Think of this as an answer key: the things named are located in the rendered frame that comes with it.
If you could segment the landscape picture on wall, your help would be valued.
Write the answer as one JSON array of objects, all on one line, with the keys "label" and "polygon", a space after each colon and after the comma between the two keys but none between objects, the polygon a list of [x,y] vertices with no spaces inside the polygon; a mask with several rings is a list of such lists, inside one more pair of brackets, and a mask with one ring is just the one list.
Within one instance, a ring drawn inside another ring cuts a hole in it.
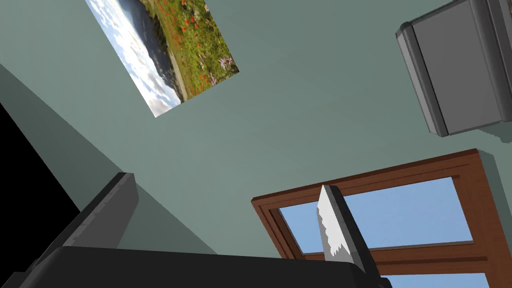
[{"label": "landscape picture on wall", "polygon": [[239,72],[205,0],[85,0],[154,117]]}]

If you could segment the grey metal cabinet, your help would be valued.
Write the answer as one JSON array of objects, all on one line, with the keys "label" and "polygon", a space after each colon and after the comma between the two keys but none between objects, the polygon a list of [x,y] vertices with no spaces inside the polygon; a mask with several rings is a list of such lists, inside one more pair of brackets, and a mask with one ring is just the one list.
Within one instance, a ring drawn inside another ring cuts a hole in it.
[{"label": "grey metal cabinet", "polygon": [[404,22],[395,36],[432,134],[512,122],[508,0],[452,0]]}]

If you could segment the brown wooden window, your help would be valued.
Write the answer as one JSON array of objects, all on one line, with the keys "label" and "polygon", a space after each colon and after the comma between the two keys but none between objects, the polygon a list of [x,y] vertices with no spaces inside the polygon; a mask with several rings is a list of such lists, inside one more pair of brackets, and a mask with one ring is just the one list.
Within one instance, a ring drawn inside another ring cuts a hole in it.
[{"label": "brown wooden window", "polygon": [[469,149],[327,181],[393,288],[512,288],[496,159]]}]

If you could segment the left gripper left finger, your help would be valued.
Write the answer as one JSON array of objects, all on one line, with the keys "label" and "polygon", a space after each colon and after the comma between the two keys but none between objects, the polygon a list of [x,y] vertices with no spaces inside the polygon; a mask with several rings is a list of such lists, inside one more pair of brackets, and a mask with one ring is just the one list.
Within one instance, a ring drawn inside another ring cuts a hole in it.
[{"label": "left gripper left finger", "polygon": [[38,263],[63,246],[117,248],[138,203],[134,174],[117,173],[48,246]]}]

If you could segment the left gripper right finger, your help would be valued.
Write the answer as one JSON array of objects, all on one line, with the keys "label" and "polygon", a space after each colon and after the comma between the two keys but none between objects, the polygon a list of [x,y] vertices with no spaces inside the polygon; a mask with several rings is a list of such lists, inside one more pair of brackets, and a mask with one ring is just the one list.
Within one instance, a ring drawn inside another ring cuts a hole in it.
[{"label": "left gripper right finger", "polygon": [[324,260],[354,264],[370,277],[379,277],[377,265],[337,186],[321,187],[316,213]]}]

